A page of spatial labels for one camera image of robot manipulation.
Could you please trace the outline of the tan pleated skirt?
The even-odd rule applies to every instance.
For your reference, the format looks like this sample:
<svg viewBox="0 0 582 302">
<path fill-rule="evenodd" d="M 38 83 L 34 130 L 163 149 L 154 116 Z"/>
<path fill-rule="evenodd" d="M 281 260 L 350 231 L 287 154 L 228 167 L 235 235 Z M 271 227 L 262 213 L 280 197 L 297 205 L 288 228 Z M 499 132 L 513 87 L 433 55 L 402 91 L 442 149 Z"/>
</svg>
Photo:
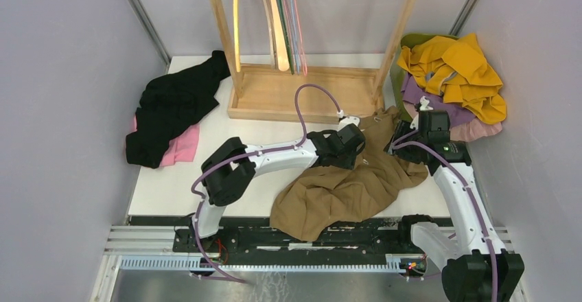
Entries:
<svg viewBox="0 0 582 302">
<path fill-rule="evenodd" d="M 275 198 L 270 227 L 300 240 L 314 240 L 336 222 L 361 222 L 396 201 L 403 189 L 428 177 L 424 165 L 385 153 L 399 119 L 397 107 L 378 109 L 361 119 L 366 146 L 353 170 L 315 167 L 305 170 Z"/>
</svg>

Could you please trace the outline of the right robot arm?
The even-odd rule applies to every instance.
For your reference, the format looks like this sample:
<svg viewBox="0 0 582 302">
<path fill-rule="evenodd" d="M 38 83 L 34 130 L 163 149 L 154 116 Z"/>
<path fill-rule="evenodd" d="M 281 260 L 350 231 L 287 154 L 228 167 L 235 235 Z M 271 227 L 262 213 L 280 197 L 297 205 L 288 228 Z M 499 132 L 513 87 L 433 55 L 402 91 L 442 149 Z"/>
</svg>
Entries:
<svg viewBox="0 0 582 302">
<path fill-rule="evenodd" d="M 448 113 L 422 110 L 413 121 L 399 120 L 384 151 L 428 168 L 454 227 L 446 235 L 426 216 L 404 216 L 398 247 L 406 253 L 420 248 L 432 260 L 449 301 L 510 301 L 524 262 L 491 223 L 467 145 L 450 137 Z"/>
</svg>

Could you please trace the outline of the pink wire hanger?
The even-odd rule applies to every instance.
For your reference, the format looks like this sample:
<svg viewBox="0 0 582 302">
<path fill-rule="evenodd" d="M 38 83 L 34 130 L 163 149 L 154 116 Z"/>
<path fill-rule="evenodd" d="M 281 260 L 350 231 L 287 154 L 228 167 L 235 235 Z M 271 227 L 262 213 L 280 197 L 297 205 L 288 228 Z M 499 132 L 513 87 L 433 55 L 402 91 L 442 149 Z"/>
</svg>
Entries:
<svg viewBox="0 0 582 302">
<path fill-rule="evenodd" d="M 308 65 L 303 46 L 303 33 L 301 29 L 301 20 L 297 0 L 282 0 L 282 6 L 285 10 L 284 25 L 287 29 L 288 44 L 290 47 L 292 69 L 294 74 L 307 76 Z"/>
</svg>

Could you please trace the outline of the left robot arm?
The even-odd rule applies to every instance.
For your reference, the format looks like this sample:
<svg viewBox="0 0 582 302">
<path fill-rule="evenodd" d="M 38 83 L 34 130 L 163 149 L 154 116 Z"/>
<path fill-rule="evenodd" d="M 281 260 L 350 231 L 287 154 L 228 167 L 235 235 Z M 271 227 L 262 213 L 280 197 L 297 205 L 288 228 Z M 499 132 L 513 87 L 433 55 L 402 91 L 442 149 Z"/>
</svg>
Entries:
<svg viewBox="0 0 582 302">
<path fill-rule="evenodd" d="M 226 207 L 243 196 L 254 178 L 292 168 L 352 170 L 365 143 L 356 124 L 309 132 L 297 140 L 264 146 L 244 144 L 238 137 L 227 139 L 202 164 L 202 174 L 191 187 L 201 201 L 191 218 L 190 243 L 202 252 L 214 247 Z"/>
</svg>

